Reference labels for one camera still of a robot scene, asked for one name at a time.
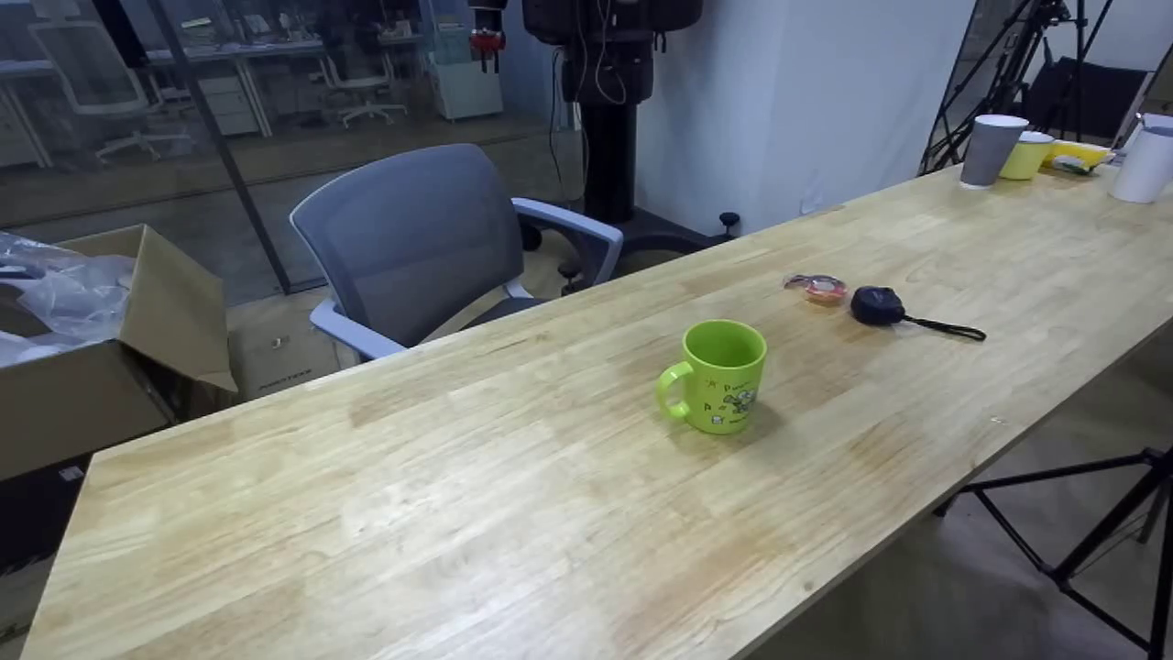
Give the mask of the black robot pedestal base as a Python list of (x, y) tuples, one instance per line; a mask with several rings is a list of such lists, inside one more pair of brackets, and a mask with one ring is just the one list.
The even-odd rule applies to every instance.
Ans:
[(633, 206), (636, 106), (652, 95), (652, 53), (705, 16), (705, 0), (520, 0), (524, 31), (552, 43), (562, 95), (583, 122), (583, 208), (623, 233), (625, 255), (691, 255), (740, 234), (722, 213), (717, 234), (688, 233)]

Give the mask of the white cylindrical container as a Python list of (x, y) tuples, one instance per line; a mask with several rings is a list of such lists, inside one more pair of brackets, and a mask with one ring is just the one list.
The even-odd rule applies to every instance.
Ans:
[(1173, 179), (1173, 119), (1140, 114), (1120, 148), (1120, 164), (1110, 196), (1130, 206), (1149, 206)]

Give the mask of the grey cylindrical cup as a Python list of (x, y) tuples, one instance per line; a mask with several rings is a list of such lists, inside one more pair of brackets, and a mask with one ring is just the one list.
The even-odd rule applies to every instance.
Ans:
[(966, 141), (966, 156), (961, 164), (961, 185), (971, 190), (993, 189), (1008, 156), (1016, 152), (1016, 142), (1027, 130), (1029, 130), (1029, 122), (1016, 119), (1016, 114), (978, 114), (971, 122), (971, 141)]

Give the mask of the yellow flat object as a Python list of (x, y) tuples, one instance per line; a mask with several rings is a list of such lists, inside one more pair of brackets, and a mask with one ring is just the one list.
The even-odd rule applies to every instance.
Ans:
[(1098, 148), (1098, 142), (1059, 141), (1052, 148), (1052, 164), (1066, 169), (1066, 174), (1080, 174), (1080, 175), (1097, 174), (1110, 157), (1113, 157), (1113, 152)]

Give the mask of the red clear tape dispenser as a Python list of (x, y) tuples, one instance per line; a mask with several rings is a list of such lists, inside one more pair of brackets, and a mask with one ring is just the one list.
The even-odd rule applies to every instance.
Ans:
[(833, 274), (790, 274), (789, 290), (801, 290), (809, 304), (843, 304), (845, 301), (845, 285)]

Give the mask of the black tripod stand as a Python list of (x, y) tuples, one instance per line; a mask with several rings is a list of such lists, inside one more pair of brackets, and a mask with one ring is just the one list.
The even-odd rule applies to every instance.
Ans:
[[(1029, 540), (1013, 526), (1013, 518), (993, 504), (1002, 488), (1027, 488), (1027, 483), (1131, 469), (1131, 466), (1140, 466), (1140, 480), (1070, 548), (1070, 553), (1059, 564), (1048, 564), (1029, 548)], [(993, 518), (993, 526), (1008, 536), (1008, 543), (1029, 562), (1029, 568), (1040, 573), (1062, 599), (1070, 599), (1088, 615), (1106, 624), (1113, 635), (1131, 642), (1142, 654), (1142, 660), (1169, 660), (1164, 637), (1169, 637), (1169, 603), (1173, 603), (1173, 453), (1135, 453), (1135, 456), (1097, 459), (1079, 466), (1052, 466), (1052, 469), (1016, 474), (1016, 477), (971, 480), (953, 496), (944, 496), (934, 505), (934, 518), (944, 518), (961, 496), (971, 496)], [(1106, 613), (1104, 604), (1097, 604), (1088, 593), (1075, 588), (1075, 577), (1088, 564), (1088, 559), (1104, 552), (1106, 540), (1120, 533), (1140, 505), (1149, 505), (1147, 522), (1140, 526), (1140, 543), (1149, 540), (1154, 522), (1164, 522), (1147, 631), (1131, 631), (1130, 624), (1120, 624), (1113, 613)]]

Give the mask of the green ceramic mug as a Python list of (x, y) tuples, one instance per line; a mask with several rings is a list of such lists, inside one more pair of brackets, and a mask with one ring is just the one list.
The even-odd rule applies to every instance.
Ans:
[(738, 318), (707, 318), (682, 334), (682, 361), (655, 377), (655, 406), (707, 438), (744, 432), (767, 366), (767, 339)]

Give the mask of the grey office chair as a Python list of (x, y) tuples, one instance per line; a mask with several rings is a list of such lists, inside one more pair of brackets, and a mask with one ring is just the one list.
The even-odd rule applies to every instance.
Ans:
[(480, 322), (535, 309), (537, 299), (520, 283), (526, 227), (583, 245), (583, 285), (605, 283), (623, 255), (619, 227), (512, 197), (474, 142), (418, 148), (349, 169), (303, 196), (288, 227), (331, 285), (311, 309), (311, 326), (363, 361), (421, 346), (488, 290), (499, 290), (499, 301)]

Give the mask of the open cardboard box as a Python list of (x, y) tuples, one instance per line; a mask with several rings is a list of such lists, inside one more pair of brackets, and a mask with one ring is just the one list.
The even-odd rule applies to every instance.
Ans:
[(150, 227), (2, 240), (0, 477), (237, 397), (221, 280)]

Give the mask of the yellow cup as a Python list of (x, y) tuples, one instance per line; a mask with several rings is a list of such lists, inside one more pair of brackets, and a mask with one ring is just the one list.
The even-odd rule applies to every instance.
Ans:
[(1029, 179), (1052, 157), (1052, 148), (1057, 141), (1048, 134), (1024, 134), (1002, 175), (1016, 185)]

